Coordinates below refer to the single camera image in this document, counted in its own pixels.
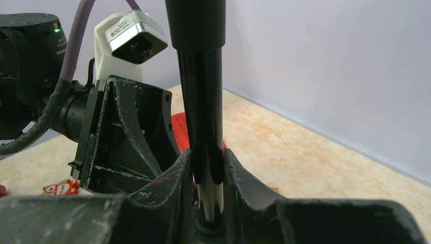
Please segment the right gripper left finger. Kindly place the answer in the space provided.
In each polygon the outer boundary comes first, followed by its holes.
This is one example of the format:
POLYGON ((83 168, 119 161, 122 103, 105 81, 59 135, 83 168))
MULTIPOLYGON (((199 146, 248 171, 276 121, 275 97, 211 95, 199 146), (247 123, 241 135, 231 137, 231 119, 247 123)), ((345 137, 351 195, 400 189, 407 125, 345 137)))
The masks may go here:
POLYGON ((123 194, 1 199, 1 243, 188 243, 192 172, 185 150, 163 174, 123 194))

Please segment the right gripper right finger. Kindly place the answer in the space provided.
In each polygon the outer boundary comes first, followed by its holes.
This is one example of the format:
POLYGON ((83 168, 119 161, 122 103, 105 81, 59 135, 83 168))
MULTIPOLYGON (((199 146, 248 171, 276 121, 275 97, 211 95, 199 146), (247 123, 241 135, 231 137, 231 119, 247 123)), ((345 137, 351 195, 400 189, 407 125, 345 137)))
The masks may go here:
POLYGON ((227 243, 426 243, 413 216, 383 199, 293 199, 224 151, 227 243))

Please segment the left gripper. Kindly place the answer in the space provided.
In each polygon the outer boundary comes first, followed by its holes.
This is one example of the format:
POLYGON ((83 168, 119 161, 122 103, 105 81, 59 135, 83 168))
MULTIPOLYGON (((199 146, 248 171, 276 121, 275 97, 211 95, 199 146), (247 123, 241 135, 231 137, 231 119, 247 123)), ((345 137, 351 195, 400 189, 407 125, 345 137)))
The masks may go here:
POLYGON ((116 76, 89 90, 70 176, 93 193, 133 193, 180 155, 172 92, 116 76))

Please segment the red sheet music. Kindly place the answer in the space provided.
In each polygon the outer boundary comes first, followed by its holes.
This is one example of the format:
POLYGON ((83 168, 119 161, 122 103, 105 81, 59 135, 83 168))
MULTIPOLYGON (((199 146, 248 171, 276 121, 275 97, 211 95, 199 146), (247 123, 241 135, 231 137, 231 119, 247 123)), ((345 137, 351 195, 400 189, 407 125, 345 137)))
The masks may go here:
POLYGON ((179 112, 171 116, 172 131, 179 149, 179 157, 186 149, 190 148, 186 114, 179 112))

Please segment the black music stand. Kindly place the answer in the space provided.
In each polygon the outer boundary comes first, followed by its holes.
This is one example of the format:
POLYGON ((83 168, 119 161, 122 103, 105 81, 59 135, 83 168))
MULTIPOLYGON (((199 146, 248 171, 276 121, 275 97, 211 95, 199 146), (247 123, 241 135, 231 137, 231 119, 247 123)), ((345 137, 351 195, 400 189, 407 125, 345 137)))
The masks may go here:
POLYGON ((199 227, 223 222, 222 48, 225 1, 166 1, 172 46, 177 51, 191 164, 199 197, 199 227))

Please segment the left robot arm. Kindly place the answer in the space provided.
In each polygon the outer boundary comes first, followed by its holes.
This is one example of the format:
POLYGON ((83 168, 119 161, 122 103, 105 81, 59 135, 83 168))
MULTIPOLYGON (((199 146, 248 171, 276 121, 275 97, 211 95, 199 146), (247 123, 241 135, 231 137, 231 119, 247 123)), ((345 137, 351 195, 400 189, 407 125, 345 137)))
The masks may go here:
MULTIPOLYGON (((113 14, 94 30, 85 85, 73 81, 50 128, 77 142, 71 179, 44 195, 130 194, 178 158, 171 92, 143 83, 141 65, 167 47, 161 27, 140 11, 113 14)), ((36 121, 59 78, 67 39, 46 13, 1 15, 1 139, 36 121)))

